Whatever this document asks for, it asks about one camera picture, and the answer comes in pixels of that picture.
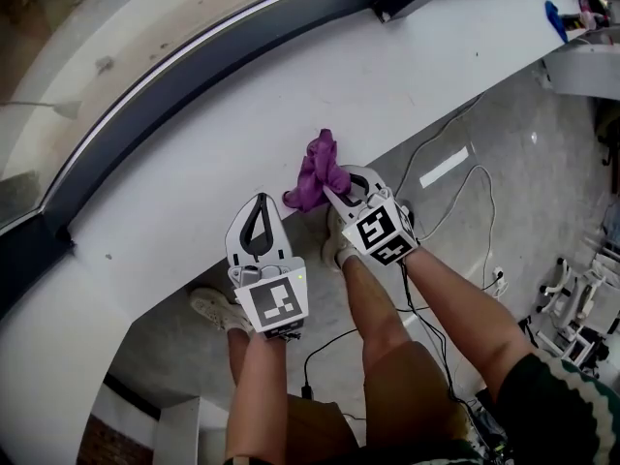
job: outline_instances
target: concrete floor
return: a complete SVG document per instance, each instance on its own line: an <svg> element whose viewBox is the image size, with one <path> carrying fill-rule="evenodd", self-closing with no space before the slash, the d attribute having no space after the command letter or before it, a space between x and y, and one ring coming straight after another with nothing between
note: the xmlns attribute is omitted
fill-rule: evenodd
<svg viewBox="0 0 620 465"><path fill-rule="evenodd" d="M589 263L594 253L589 239L596 234L610 201L609 174L601 164L605 153L593 134L589 101L541 89L534 77L537 67L493 87L467 116L424 148L401 195L413 204L418 235L425 235L444 215L469 169L482 164L489 170L497 221L486 281L491 280L495 266L504 269L510 287L501 301L518 319L533 310L539 284L548 279L558 256L576 265ZM443 122L410 138L371 166L395 187L415 147L435 134ZM420 176L463 147L468 158L422 189ZM424 243L478 285L482 283L491 219L488 192L488 183L477 170L447 222ZM289 392L300 394L305 357L353 324L341 276L326 269L320 260L325 209L293 215L285 227L294 252L305 259L308 270L311 315L303 338L288 347ZM399 269L369 265L394 303L404 306ZM227 268L221 262L188 287L209 285L233 297ZM417 292L414 295L415 303L423 304ZM432 313L423 315L438 325ZM432 353L419 322L412 323L409 330ZM481 385L480 376L453 346L448 352L456 391L469 397ZM233 394L226 336L194 313L186 290L173 294L132 325L109 372L162 407L199 394L228 408ZM343 412L365 415L361 342L356 334L314 356L309 375L317 399L336 401Z"/></svg>

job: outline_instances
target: power cord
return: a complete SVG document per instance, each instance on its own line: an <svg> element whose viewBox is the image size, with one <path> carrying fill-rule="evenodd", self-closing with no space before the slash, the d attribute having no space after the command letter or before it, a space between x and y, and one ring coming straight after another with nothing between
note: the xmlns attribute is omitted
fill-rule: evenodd
<svg viewBox="0 0 620 465"><path fill-rule="evenodd" d="M491 215L491 226L489 227L489 230L488 230L488 248L486 250L486 256L484 257L484 264L482 266L482 288L484 289L485 282L486 282L486 264L488 263L488 258L491 255L491 246L493 243L493 228L495 227L495 217L497 215L497 207L495 205L495 198L493 197L493 178L491 177L491 174L485 167L481 166L480 164L477 164L473 166L471 169L469 169L469 172L467 172L467 175L465 176L465 180L463 181L463 184L461 184L461 187L458 188L458 191L456 192L456 195L454 195L454 198L452 199L450 205L448 205L448 209L446 210L446 213L444 213L444 216L440 219L440 221L437 223L437 225L433 228L433 230L429 234L427 234L424 237L421 237L419 240L426 241L430 239L431 237L433 237L433 235L437 232L437 230L439 230L439 228L441 228L443 224L448 220L448 218L452 214L452 211L454 210L454 207L456 206L456 203L458 202L459 197L461 196L461 193L463 193L463 189L465 189L465 185L467 184L467 181L469 181L469 178L472 176L472 174L474 173L476 169L480 169L488 177L489 195L491 197L491 205L493 206L493 213Z"/></svg>
<svg viewBox="0 0 620 465"><path fill-rule="evenodd" d="M440 331L433 324L429 323L423 316L421 316L418 313L419 309L416 309L416 307L414 306L414 303L411 300L411 293L409 291L409 282L407 281L407 267L405 266L404 261L400 262L400 268L401 268L402 275L403 275L403 284L404 284L404 287L405 287L405 296L407 297L407 304L411 308L411 311L422 321L421 326L426 331L426 335L428 336L428 339L430 340L431 343L433 343L433 346L435 346L436 350L437 350L437 346L433 342L433 339L430 336L430 333L429 333L428 329L430 329L433 332L433 334L437 337L437 339L439 339L439 342L440 342L440 345L441 345L442 364L444 365L444 370L446 371L446 379L448 379L448 397L449 397L449 399L451 399L455 403L459 403L459 404L461 404L461 405L463 405L465 407L465 410L467 411L467 418L469 419L469 421L470 421L470 423L472 425L472 428L478 434L478 437L479 437L480 441L486 447L487 452L489 453L489 455L490 456L495 456L495 451L486 443L486 441L482 437L481 433L478 431L478 428L476 426L476 416L474 415L474 411L472 410L472 407L470 407L469 402L459 398L456 395L456 393L454 392L454 383L452 381L452 375L451 375L450 369L448 367L448 354L447 354L447 344L448 344L448 342L446 340L446 336L444 335L444 333L442 331Z"/></svg>
<svg viewBox="0 0 620 465"><path fill-rule="evenodd" d="M502 277L504 277L504 272L500 272L500 273L497 275L497 279L495 279L495 281L493 281L491 284L489 284L486 288L482 288L482 289L481 289L481 291L486 291L486 290L488 290L491 286L495 286L495 285L499 282L499 280L500 280Z"/></svg>
<svg viewBox="0 0 620 465"><path fill-rule="evenodd" d="M420 311L420 310L428 310L430 307L429 306L421 306L420 308L416 308L416 310ZM396 308L396 312L401 312L401 313L410 313L411 310L407 309L407 310L403 310L402 308Z"/></svg>
<svg viewBox="0 0 620 465"><path fill-rule="evenodd" d="M491 296L493 296L495 299L500 299L500 297L503 296L507 290L508 290L508 281L505 281L504 285L499 287L497 291Z"/></svg>
<svg viewBox="0 0 620 465"><path fill-rule="evenodd" d="M366 420L366 418L362 418L362 417L354 417L354 416L353 416L353 415L351 415L351 414L342 414L342 415L344 415L345 417L349 417L349 418L351 418L351 419L353 419L353 420Z"/></svg>
<svg viewBox="0 0 620 465"><path fill-rule="evenodd" d="M482 100L482 97L485 94L486 94L486 91L484 93L480 94L478 96L478 98L470 106L468 106L464 110L460 111L457 115L455 115L452 119L450 119L446 124L444 124L444 127L442 127L442 129L440 129L437 132L436 135L432 136L431 138L427 139L425 142L421 143L414 150L414 153L412 153L411 157L409 158L409 162L407 162L407 168L405 169L405 173L403 174L402 178L400 179L400 182L398 183L398 186L396 186L396 191L394 192L394 197L395 198L398 198L398 195L400 195L400 192L403 189L403 186L405 185L405 181L409 177L409 172L411 171L411 167L414 164L414 159L419 154L419 152L425 146L427 146L428 144L432 143L434 140L437 140L443 133L445 133L448 130L448 127L452 124L452 122L455 122L456 120L460 119L464 115L467 115L480 102L480 100Z"/></svg>
<svg viewBox="0 0 620 465"><path fill-rule="evenodd" d="M312 390L312 388L310 387L310 384L308 383L308 361L310 361L310 358L314 355L316 355L319 351L324 350L325 348L327 348L331 343L334 343L336 341L338 341L338 339L345 337L353 332L357 332L357 329L351 329L348 330L347 332L345 332L344 334L340 334L339 336L334 337L333 339L331 339L330 341L326 342L321 348L319 348L318 350L315 350L314 352L312 352L310 355L308 355L306 357L306 360L303 362L303 377L305 379L305 384L303 385L303 387L301 388L301 397L304 399L314 399L314 391Z"/></svg>

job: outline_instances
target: sneaker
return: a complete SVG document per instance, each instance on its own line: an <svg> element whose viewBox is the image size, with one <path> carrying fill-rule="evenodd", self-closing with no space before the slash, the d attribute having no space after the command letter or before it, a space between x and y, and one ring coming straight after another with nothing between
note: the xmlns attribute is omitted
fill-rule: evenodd
<svg viewBox="0 0 620 465"><path fill-rule="evenodd" d="M231 304L219 291L212 288L198 288L190 293L190 304L220 330L228 332L237 328L252 331L252 324L240 305Z"/></svg>
<svg viewBox="0 0 620 465"><path fill-rule="evenodd" d="M351 255L358 255L356 247L342 234L343 229L345 229L345 221L331 206L327 212L329 237L321 250L321 258L325 265L335 272L340 272L340 266Z"/></svg>

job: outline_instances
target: shorts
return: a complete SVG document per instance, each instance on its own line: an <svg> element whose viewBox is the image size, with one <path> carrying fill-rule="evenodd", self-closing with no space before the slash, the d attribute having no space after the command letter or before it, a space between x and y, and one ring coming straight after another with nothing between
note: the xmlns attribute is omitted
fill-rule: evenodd
<svg viewBox="0 0 620 465"><path fill-rule="evenodd" d="M408 341L366 375L366 446L410 447L465 439L467 417L448 397L448 384L431 354ZM336 403L289 396L287 463L304 465L358 451Z"/></svg>

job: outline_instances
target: power outlet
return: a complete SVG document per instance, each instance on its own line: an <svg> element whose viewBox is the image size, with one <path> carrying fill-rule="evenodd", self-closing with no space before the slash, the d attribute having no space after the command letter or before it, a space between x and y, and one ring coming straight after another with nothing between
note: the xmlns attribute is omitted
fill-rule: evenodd
<svg viewBox="0 0 620 465"><path fill-rule="evenodd" d="M502 267L495 267L493 269L493 281L497 281L495 283L495 287L499 290L503 290L506 287L506 273Z"/></svg>

